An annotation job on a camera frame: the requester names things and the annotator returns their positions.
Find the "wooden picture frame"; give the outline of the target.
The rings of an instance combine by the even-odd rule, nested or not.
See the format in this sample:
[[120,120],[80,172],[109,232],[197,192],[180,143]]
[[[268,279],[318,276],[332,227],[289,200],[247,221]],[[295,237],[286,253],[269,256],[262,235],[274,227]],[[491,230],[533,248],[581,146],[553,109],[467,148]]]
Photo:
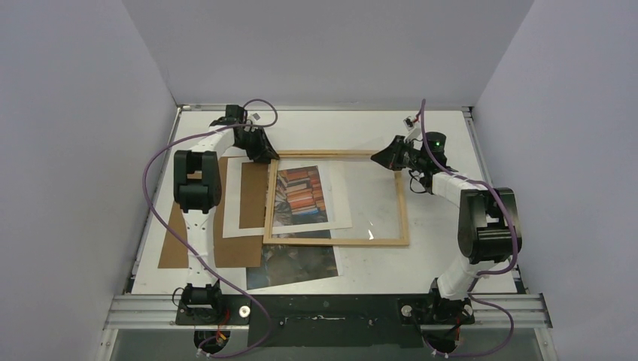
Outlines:
[[[279,160],[288,159],[370,159],[371,150],[282,150]],[[345,246],[345,247],[407,247],[410,245],[409,222],[406,209],[406,195],[403,176],[399,171],[393,173],[397,196],[400,234],[398,238],[276,238],[272,235],[272,221],[275,207],[275,184],[279,161],[272,160],[269,169],[268,192],[266,196],[266,215],[264,221],[263,244],[284,244],[302,246]]]

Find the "clear acrylic sheet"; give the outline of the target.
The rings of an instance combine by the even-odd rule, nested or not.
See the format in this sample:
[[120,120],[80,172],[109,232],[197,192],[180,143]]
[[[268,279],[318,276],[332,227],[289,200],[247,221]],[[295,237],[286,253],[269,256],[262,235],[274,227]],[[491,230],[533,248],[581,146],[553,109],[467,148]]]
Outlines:
[[[264,244],[406,247],[410,243],[403,175],[384,170],[370,153],[289,153],[272,161],[266,198]],[[278,172],[317,166],[327,221],[275,225]]]

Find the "colourful photo print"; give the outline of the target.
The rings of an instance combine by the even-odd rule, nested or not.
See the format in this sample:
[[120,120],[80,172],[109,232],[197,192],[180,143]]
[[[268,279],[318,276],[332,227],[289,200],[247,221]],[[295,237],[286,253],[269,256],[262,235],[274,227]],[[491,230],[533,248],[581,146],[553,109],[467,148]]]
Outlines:
[[[273,226],[326,223],[320,172],[316,165],[278,171]],[[246,269],[249,290],[276,287],[339,275],[331,246],[265,245],[262,265]]]

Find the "white mat board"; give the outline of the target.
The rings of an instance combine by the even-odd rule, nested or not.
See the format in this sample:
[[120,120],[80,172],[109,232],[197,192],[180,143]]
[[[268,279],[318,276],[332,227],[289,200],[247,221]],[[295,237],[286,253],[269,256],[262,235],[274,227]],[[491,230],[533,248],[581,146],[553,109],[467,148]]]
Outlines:
[[227,160],[222,235],[263,236],[271,205],[272,235],[348,229],[353,226],[344,163],[284,159],[276,166],[275,200],[268,200],[269,165],[247,157]]

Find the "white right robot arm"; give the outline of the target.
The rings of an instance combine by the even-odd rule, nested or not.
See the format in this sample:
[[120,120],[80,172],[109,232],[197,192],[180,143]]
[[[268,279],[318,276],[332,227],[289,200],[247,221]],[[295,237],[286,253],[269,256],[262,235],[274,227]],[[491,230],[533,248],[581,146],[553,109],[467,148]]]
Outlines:
[[370,159],[391,171],[408,170],[425,193],[446,199],[458,208],[459,255],[433,282],[438,292],[425,302],[427,316],[442,323],[455,312],[454,301],[465,299],[479,278],[495,275],[502,262],[511,270],[522,246],[515,196],[509,188],[496,189],[473,180],[447,164],[446,136],[425,132],[421,146],[397,135]]

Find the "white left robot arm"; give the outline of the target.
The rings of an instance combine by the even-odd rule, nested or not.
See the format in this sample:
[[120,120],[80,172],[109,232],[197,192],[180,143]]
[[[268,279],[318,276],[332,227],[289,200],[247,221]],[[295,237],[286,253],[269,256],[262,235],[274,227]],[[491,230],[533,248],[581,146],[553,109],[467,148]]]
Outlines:
[[186,150],[174,153],[173,195],[186,229],[184,244],[188,254],[187,283],[194,287],[215,284],[219,276],[214,270],[214,214],[223,196],[220,157],[230,148],[243,150],[250,161],[269,164],[280,159],[269,141],[257,114],[250,115],[247,106],[227,105],[222,117],[214,120],[204,136]]

